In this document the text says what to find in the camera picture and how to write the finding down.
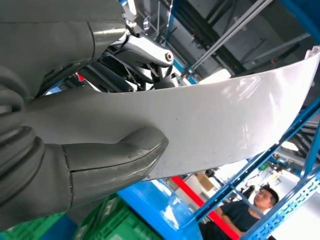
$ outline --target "ceiling light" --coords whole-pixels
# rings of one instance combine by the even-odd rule
[[[290,142],[290,141],[285,141],[281,145],[282,147],[290,149],[293,151],[299,151],[299,149],[294,145],[294,143]]]
[[[214,84],[222,82],[231,77],[231,74],[226,69],[221,69],[219,71],[216,71],[215,73],[210,75],[207,78],[205,78],[199,82],[199,84]]]

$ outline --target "red bar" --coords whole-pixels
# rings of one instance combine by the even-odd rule
[[[195,193],[192,189],[191,189],[189,186],[185,183],[181,177],[173,176],[171,179],[172,179],[172,181],[174,181],[175,184],[178,185],[180,188],[183,190],[186,195],[188,195],[189,198],[193,200],[198,206],[201,207],[205,204],[205,202],[202,199],[201,199],[199,196]],[[228,235],[229,238],[232,240],[239,239],[239,236],[238,236],[238,234],[234,232],[228,224],[225,223],[220,217],[217,215],[217,213],[211,211],[211,213],[208,214],[208,217],[211,219],[212,221],[214,221],[215,224],[217,224],[219,228],[223,230],[225,234]]]

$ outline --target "black shirt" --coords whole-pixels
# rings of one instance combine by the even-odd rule
[[[249,213],[249,206],[244,201],[234,201],[220,207],[224,215],[228,216],[235,227],[246,232],[259,219]],[[229,240],[226,234],[214,222],[199,225],[204,240]]]

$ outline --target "metal pipe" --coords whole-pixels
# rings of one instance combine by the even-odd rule
[[[260,58],[263,58],[263,57],[265,57],[265,56],[267,56],[267,55],[270,55],[270,54],[272,54],[272,53],[274,53],[274,52],[277,52],[277,51],[278,51],[278,50],[281,50],[281,49],[283,49],[283,48],[285,48],[285,47],[288,47],[288,46],[290,46],[290,45],[292,45],[292,44],[295,44],[295,43],[297,43],[297,42],[302,41],[302,40],[303,40],[303,39],[309,38],[309,37],[310,37],[310,36],[311,36],[311,35],[310,35],[310,34],[309,34],[309,33],[304,33],[304,34],[302,34],[302,35],[297,36],[297,37],[296,37],[296,38],[294,38],[294,39],[289,40],[289,41],[288,41],[288,42],[285,42],[285,43],[283,43],[283,44],[282,44],[282,45],[276,46],[276,47],[275,47],[275,48],[270,49],[270,50],[269,50],[269,51],[263,52],[263,53],[262,53],[262,54],[260,54],[260,55],[259,55],[259,56],[256,56],[256,57],[255,57],[255,58],[254,58],[254,59],[248,60],[248,61],[245,62],[245,64],[250,63],[250,62],[253,62],[253,61],[255,61],[255,60],[258,60],[258,59],[260,59]]]
[[[240,29],[243,28],[247,23],[250,22],[254,17],[257,16],[257,14],[266,8],[272,1],[272,0],[257,0],[248,11],[246,11],[244,15],[240,17],[238,21],[236,21],[235,24],[233,24],[232,27],[228,29],[226,33],[224,33],[223,36],[221,36],[217,42],[209,48],[206,53],[197,60],[195,64],[192,66],[192,68],[198,68],[198,66],[209,58],[211,55],[212,55],[224,43],[226,43],[231,37],[234,36],[235,33],[238,32]]]
[[[160,0],[158,0],[158,19],[156,23],[156,36],[157,38],[160,33]]]

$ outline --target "metal rod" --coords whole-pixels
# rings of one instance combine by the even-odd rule
[[[248,57],[257,51],[258,48],[260,48],[261,45],[263,45],[264,42],[266,42],[266,38],[262,39],[258,45],[254,46],[251,49],[250,49],[248,52],[247,52],[245,56],[242,57],[242,59],[240,60],[240,63],[244,64],[245,60],[247,60]]]
[[[269,149],[258,154],[245,166],[244,166],[238,173],[229,179],[226,185],[219,189],[213,197],[208,200],[203,207],[198,209],[195,212],[194,217],[198,221],[203,219],[207,213],[211,212],[212,209],[216,208],[218,204],[221,203],[224,198],[228,196],[232,189],[230,186],[237,187],[239,183],[247,178],[253,170],[258,168],[271,157],[274,152],[277,151],[281,145],[288,139],[292,138],[297,133],[304,124],[317,114],[320,110],[320,96],[305,108],[303,112],[299,114],[288,130],[287,130],[278,143],[274,144]]]
[[[158,19],[156,23],[156,36],[157,38],[160,33],[160,0],[158,0]]]
[[[235,24],[233,24],[232,27],[228,29],[226,33],[224,33],[223,36],[221,36],[217,42],[209,48],[206,53],[197,60],[195,64],[192,66],[192,68],[198,68],[220,47],[223,46],[224,43],[234,36],[235,33],[238,32],[240,29],[243,28],[247,23],[250,22],[251,19],[263,10],[265,7],[266,7],[272,1],[272,0],[257,0],[248,11],[246,11],[244,15],[240,17],[238,21],[236,21]]]
[[[316,129],[315,135],[311,143],[310,150],[306,155],[306,160],[304,163],[304,166],[301,170],[301,177],[304,178],[306,175],[309,174],[313,166],[315,163],[315,159],[317,158],[318,151],[320,146],[320,124]]]
[[[277,51],[278,51],[278,50],[281,50],[281,49],[283,49],[283,48],[285,48],[285,47],[288,47],[288,46],[290,46],[290,45],[292,45],[292,44],[295,44],[295,43],[297,43],[297,42],[302,41],[302,40],[303,40],[303,39],[309,38],[309,37],[310,37],[310,36],[311,36],[311,35],[310,35],[310,34],[309,34],[309,33],[304,33],[304,34],[302,34],[302,35],[300,35],[300,36],[295,37],[295,38],[294,38],[294,39],[289,40],[289,41],[288,41],[288,42],[285,42],[285,43],[283,43],[283,44],[281,44],[281,45],[276,46],[276,47],[275,47],[275,48],[270,49],[270,50],[269,50],[269,51],[263,52],[263,53],[262,53],[262,54],[260,54],[260,55],[259,55],[259,56],[256,56],[256,57],[254,57],[254,59],[248,60],[248,61],[246,61],[246,62],[245,62],[245,64],[246,64],[246,63],[253,62],[253,61],[256,61],[256,60],[258,60],[258,59],[260,59],[260,58],[263,58],[263,57],[265,57],[265,56],[267,56],[267,55],[270,55],[270,54],[272,54],[272,53],[277,52]]]

